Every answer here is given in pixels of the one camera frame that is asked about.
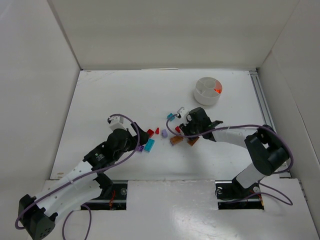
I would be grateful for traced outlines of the red rectangular lego brick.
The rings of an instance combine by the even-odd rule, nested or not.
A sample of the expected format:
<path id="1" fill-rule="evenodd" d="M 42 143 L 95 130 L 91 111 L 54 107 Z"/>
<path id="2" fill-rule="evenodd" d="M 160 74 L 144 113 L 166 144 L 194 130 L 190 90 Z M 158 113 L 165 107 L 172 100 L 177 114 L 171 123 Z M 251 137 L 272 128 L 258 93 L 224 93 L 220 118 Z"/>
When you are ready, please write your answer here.
<path id="1" fill-rule="evenodd" d="M 155 132 L 154 132 L 152 129 L 148 129 L 148 130 L 147 130 L 147 134 L 148 134 L 148 137 L 149 137 L 149 138 L 152 138 L 153 135 L 155 134 Z"/>

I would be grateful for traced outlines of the long teal lego brick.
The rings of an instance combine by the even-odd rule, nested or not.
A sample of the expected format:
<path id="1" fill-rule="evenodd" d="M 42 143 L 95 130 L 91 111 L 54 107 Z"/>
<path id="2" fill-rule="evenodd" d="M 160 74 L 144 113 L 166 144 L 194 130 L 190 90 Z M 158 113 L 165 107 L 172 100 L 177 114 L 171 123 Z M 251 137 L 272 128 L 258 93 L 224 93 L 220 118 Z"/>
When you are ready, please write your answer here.
<path id="1" fill-rule="evenodd" d="M 149 153 L 152 150 L 154 144 L 155 144 L 155 140 L 150 138 L 145 144 L 143 150 Z"/>

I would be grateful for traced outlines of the purple lego brick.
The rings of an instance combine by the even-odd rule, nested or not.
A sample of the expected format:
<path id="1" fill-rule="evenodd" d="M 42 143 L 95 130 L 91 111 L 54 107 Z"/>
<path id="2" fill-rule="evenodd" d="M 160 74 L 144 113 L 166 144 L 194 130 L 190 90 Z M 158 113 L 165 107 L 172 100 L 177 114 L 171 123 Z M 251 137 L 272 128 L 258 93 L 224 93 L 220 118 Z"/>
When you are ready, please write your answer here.
<path id="1" fill-rule="evenodd" d="M 135 149 L 135 151 L 141 153 L 141 152 L 143 152 L 144 147 L 145 147 L 144 145 L 139 145 L 139 146 Z"/>

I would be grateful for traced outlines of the lavender lego brick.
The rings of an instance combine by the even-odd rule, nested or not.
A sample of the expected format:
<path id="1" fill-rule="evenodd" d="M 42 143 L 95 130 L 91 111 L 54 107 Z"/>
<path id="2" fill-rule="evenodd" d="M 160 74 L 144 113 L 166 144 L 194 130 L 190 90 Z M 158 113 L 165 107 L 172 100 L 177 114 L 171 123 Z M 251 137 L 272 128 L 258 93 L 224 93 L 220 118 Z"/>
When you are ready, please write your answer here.
<path id="1" fill-rule="evenodd" d="M 161 135 L 162 135 L 163 138 L 167 138 L 168 137 L 168 133 L 167 133 L 167 131 L 165 129 L 161 130 Z"/>

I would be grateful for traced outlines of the small teal lego brick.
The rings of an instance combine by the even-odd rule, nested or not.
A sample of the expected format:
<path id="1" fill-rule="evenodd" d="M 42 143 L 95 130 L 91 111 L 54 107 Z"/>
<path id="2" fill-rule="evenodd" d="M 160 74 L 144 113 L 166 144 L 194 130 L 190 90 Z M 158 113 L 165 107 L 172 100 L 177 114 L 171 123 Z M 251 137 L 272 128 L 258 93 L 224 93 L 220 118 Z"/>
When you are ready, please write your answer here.
<path id="1" fill-rule="evenodd" d="M 173 113 L 170 113 L 168 116 L 167 116 L 167 120 L 169 120 L 170 122 L 172 122 L 174 119 L 175 119 L 176 115 L 173 114 Z"/>

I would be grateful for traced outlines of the orange round lego dish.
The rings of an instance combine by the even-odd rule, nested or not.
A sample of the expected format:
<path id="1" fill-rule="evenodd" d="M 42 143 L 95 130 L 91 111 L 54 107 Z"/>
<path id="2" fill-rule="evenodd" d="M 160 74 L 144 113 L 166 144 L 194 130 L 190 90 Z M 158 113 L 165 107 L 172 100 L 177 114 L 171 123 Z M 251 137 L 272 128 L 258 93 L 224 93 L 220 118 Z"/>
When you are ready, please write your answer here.
<path id="1" fill-rule="evenodd" d="M 215 90 L 218 94 L 221 94 L 221 93 L 222 93 L 222 90 L 223 90 L 223 87 L 222 87 L 222 85 L 221 85 L 220 83 L 216 83 L 214 90 Z"/>

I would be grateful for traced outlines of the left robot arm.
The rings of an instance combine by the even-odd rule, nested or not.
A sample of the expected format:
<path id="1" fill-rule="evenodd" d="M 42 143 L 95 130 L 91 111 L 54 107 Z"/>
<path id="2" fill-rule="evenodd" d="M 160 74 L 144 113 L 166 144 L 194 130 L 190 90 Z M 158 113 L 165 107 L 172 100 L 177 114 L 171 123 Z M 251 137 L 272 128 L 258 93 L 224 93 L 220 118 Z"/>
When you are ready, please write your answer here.
<path id="1" fill-rule="evenodd" d="M 145 145 L 150 136 L 135 122 L 133 136 L 120 123 L 112 127 L 107 140 L 97 145 L 83 157 L 63 178 L 48 190 L 35 196 L 26 194 L 19 200 L 16 224 L 21 224 L 33 240 L 42 240 L 55 228 L 58 220 L 86 202 L 100 196 L 107 197 L 113 181 L 105 174 L 119 162 L 123 154 L 133 153 Z"/>

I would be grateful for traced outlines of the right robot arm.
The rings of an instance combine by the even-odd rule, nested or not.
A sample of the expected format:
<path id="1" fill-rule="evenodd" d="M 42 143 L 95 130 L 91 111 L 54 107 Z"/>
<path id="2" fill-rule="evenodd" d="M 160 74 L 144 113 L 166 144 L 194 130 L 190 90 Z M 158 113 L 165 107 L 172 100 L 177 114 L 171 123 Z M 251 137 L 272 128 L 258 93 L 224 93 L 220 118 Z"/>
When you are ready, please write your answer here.
<path id="1" fill-rule="evenodd" d="M 181 107 L 177 117 L 183 120 L 179 128 L 193 140 L 199 136 L 212 142 L 228 143 L 247 149 L 251 159 L 243 171 L 232 180 L 234 188 L 244 190 L 276 173 L 292 158 L 288 146 L 268 125 L 245 124 L 221 126 L 221 120 L 212 121 L 202 107 L 187 110 Z"/>

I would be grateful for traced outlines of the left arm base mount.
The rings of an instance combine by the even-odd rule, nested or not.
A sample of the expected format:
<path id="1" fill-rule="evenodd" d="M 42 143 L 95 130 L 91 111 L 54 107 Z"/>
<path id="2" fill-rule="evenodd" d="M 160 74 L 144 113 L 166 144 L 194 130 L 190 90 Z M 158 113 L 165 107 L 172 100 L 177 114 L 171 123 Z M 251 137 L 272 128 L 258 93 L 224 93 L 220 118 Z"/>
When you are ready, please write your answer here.
<path id="1" fill-rule="evenodd" d="M 87 210 L 85 205 L 93 211 L 119 211 L 127 209 L 127 180 L 113 181 L 105 173 L 99 173 L 92 182 L 97 184 L 99 195 L 84 203 L 80 207 L 81 210 Z"/>

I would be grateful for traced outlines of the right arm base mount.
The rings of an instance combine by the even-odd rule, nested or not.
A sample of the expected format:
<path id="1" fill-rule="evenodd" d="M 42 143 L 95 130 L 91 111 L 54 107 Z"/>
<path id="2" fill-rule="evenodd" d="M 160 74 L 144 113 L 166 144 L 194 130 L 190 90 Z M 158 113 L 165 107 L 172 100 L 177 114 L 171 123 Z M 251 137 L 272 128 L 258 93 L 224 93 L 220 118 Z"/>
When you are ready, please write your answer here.
<path id="1" fill-rule="evenodd" d="M 263 210 L 263 200 L 259 193 L 259 184 L 255 182 L 249 188 L 243 188 L 232 180 L 215 182 L 215 196 L 219 210 Z"/>

